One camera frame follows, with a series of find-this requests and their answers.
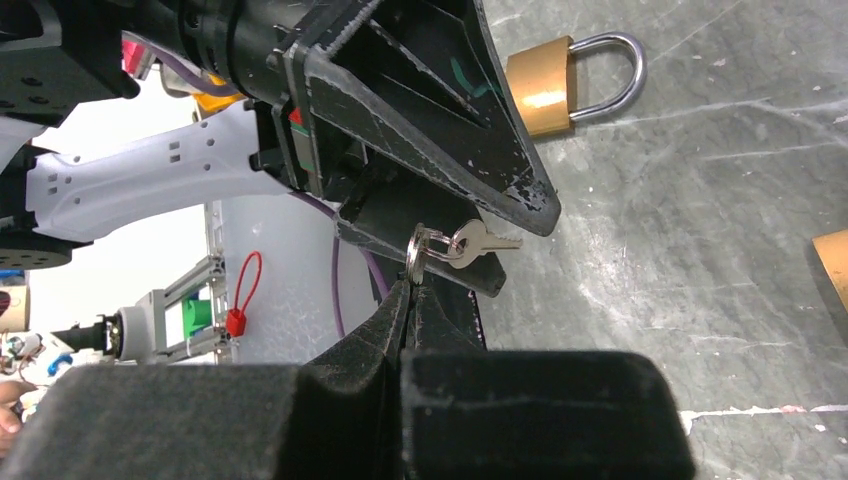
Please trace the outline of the large brass padlock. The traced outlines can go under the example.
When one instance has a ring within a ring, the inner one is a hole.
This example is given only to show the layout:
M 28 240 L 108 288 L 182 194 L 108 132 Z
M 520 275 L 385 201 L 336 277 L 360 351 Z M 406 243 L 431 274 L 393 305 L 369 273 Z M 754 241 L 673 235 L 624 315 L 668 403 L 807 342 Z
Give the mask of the large brass padlock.
M 577 101 L 577 58 L 597 49 L 622 49 L 632 74 L 615 96 L 584 108 Z M 549 41 L 508 57 L 506 79 L 519 116 L 532 137 L 565 133 L 580 122 L 608 117 L 629 107 L 647 80 L 647 57 L 634 36 L 605 32 L 574 40 L 570 36 Z

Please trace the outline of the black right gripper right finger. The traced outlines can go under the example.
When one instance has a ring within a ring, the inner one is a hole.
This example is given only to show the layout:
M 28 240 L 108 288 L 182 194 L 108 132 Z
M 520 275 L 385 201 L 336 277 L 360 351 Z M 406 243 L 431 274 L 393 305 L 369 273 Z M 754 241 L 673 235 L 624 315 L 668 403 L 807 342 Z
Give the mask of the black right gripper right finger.
M 403 282 L 406 479 L 691 479 L 669 384 L 619 350 L 486 351 Z

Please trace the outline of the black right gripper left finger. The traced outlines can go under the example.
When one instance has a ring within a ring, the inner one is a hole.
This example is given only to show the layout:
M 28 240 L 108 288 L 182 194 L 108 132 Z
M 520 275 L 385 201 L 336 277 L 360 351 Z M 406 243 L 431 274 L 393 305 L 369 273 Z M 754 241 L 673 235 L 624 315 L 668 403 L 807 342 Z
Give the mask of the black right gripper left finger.
M 48 391 L 5 479 L 400 479 L 411 300 L 304 365 L 85 366 Z

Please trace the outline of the silver keys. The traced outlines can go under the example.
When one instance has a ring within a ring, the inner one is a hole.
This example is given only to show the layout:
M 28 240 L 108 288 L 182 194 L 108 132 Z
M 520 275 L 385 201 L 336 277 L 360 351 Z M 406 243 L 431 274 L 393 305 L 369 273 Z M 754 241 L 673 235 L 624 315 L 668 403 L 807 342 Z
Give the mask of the silver keys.
M 518 250 L 522 246 L 521 239 L 498 236 L 480 219 L 468 220 L 452 236 L 418 223 L 408 242 L 405 275 L 413 285 L 422 285 L 426 257 L 460 270 L 478 257 L 502 250 Z

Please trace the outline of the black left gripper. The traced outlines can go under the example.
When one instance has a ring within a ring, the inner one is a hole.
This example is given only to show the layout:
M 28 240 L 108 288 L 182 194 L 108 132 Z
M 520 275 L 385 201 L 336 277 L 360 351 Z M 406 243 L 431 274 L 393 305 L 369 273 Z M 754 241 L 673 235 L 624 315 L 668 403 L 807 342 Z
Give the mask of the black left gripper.
M 286 61 L 315 31 L 308 106 Z M 478 1 L 135 1 L 132 32 L 260 104 L 278 152 L 259 165 L 296 190 L 351 193 L 365 161 L 343 131 L 533 234 L 556 226 Z

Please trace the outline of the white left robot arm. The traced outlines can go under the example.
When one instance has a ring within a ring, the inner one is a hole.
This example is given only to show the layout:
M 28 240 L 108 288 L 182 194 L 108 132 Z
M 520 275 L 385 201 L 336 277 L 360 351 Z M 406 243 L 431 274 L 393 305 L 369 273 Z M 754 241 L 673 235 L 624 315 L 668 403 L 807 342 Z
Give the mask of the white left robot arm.
M 130 36 L 240 100 L 112 150 L 35 147 L 78 105 L 139 94 Z M 419 224 L 449 234 L 488 211 L 546 236 L 561 212 L 478 1 L 2 3 L 3 267 L 285 189 L 339 203 L 339 237 L 396 261 Z

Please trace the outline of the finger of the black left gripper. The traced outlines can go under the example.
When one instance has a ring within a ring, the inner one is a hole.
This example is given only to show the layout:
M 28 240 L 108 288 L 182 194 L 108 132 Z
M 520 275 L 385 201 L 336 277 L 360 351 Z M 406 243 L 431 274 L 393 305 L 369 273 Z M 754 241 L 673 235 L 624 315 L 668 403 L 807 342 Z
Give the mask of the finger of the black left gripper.
M 335 216 L 342 240 L 401 263 L 405 272 L 416 263 L 418 276 L 438 275 L 488 297 L 506 282 L 494 254 L 457 269 L 443 259 L 453 234 L 470 220 L 477 207 L 407 170 L 368 168 Z

